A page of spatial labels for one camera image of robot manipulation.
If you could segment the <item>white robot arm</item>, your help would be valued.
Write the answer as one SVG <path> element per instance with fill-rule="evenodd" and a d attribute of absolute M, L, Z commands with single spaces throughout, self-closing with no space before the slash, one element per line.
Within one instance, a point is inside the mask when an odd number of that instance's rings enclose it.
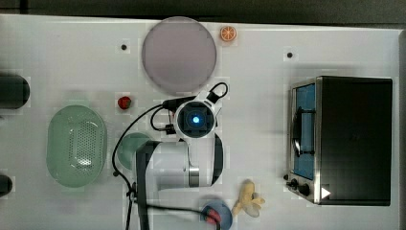
<path fill-rule="evenodd" d="M 219 100 L 215 92 L 202 92 L 162 102 L 163 109 L 174 113 L 166 132 L 178 140 L 148 140 L 135 151 L 133 175 L 141 230 L 152 230 L 148 210 L 161 207 L 160 191 L 211 187 L 221 176 L 223 146 L 215 133 Z"/>

